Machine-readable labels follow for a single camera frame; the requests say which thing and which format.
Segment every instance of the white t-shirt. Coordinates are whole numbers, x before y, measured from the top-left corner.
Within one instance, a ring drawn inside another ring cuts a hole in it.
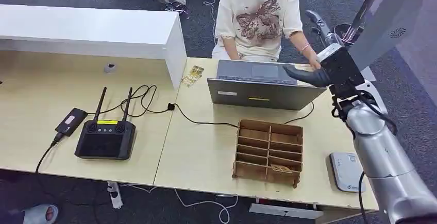
[[[302,31],[299,0],[220,0],[218,10],[218,45],[233,37],[242,55],[278,58],[282,34]]]

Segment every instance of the white cable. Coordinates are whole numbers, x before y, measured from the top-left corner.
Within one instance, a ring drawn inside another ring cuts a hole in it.
[[[212,16],[212,20],[214,21],[214,25],[212,26],[212,37],[214,38],[214,44],[217,44],[217,42],[215,41],[215,26],[217,25],[217,21],[214,18],[214,4],[215,4],[215,0],[212,0],[212,2],[207,2],[204,1],[203,5],[210,5],[211,6],[211,16]]]
[[[153,187],[153,188],[151,188],[151,189],[144,189],[144,188],[141,188],[141,187],[138,187],[137,186],[137,184],[120,184],[120,187],[126,187],[126,186],[129,186],[129,187],[132,187],[132,188],[135,188],[135,189],[140,189],[140,190],[142,190],[142,191],[145,191],[145,192],[147,192],[147,193],[151,193],[154,189],[156,189],[156,188],[158,188],[158,187]]]
[[[229,214],[228,209],[230,209],[230,208],[232,208],[232,207],[235,207],[235,206],[237,205],[237,203],[238,203],[238,196],[237,196],[237,198],[236,198],[236,200],[235,200],[235,203],[234,203],[233,205],[231,205],[231,206],[228,206],[228,207],[225,207],[225,206],[223,206],[222,204],[220,204],[220,203],[218,203],[218,202],[213,202],[213,201],[195,202],[195,203],[191,203],[191,204],[188,204],[188,205],[187,205],[187,204],[185,204],[185,203],[182,201],[182,199],[179,197],[179,194],[177,193],[177,190],[176,190],[176,189],[175,189],[175,193],[176,193],[176,196],[178,197],[180,203],[182,203],[182,205],[183,205],[184,207],[186,207],[186,208],[191,207],[191,206],[195,206],[195,205],[199,205],[199,204],[203,204],[203,203],[213,203],[213,204],[216,204],[216,205],[222,207],[222,210],[218,213],[218,219],[220,220],[220,222],[221,222],[222,224],[228,224],[228,223],[229,223],[229,221],[230,221],[230,219],[231,219],[231,216],[230,216],[230,214]],[[226,215],[228,216],[228,220],[227,220],[227,221],[223,221],[223,219],[222,219],[222,213],[223,213],[223,211],[225,211],[225,212],[226,212]]]
[[[137,185],[138,185],[138,184],[120,184],[120,187],[126,187],[126,186],[129,186],[129,187],[132,187],[132,188],[135,188],[135,189],[140,189],[140,190],[145,191],[145,192],[147,192],[147,193],[149,193],[149,194],[150,194],[154,189],[158,188],[157,186],[155,186],[155,187],[153,187],[153,188],[147,190],[147,189],[144,189],[144,188],[138,187]],[[237,196],[237,198],[235,199],[235,203],[234,203],[233,205],[231,205],[231,206],[228,206],[228,207],[225,207],[225,206],[223,206],[221,203],[213,202],[213,201],[203,201],[203,202],[195,202],[195,203],[191,203],[191,204],[185,204],[185,203],[182,201],[182,199],[181,199],[181,197],[179,196],[179,194],[177,193],[177,190],[176,190],[176,189],[174,189],[174,190],[175,190],[176,196],[177,196],[177,198],[179,199],[180,203],[182,203],[182,205],[183,205],[185,208],[189,208],[189,207],[191,207],[191,206],[195,206],[195,205],[199,205],[199,204],[204,204],[204,203],[213,203],[213,204],[216,204],[216,205],[222,207],[222,210],[220,210],[220,212],[218,213],[218,219],[220,220],[220,222],[221,222],[222,224],[228,224],[228,223],[229,223],[229,221],[230,221],[230,219],[231,219],[231,216],[230,216],[230,214],[229,214],[228,209],[230,209],[230,208],[232,208],[232,207],[235,207],[235,206],[237,205],[237,203],[238,203],[238,196]],[[226,212],[226,215],[228,216],[228,220],[227,220],[227,221],[223,221],[223,219],[222,219],[222,213],[223,213],[223,211],[225,211],[225,212]]]

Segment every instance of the wooden compartment box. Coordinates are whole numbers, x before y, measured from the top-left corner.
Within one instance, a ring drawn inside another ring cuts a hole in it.
[[[303,133],[299,126],[241,120],[232,176],[296,188],[302,172]]]

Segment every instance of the white shelf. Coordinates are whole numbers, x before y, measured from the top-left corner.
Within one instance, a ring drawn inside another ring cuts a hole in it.
[[[0,5],[0,49],[164,59],[175,88],[187,60],[177,12]]]

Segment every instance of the person's hand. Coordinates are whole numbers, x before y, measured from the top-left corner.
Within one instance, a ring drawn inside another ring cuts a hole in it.
[[[310,59],[310,64],[315,70],[320,68],[320,63],[314,58]]]

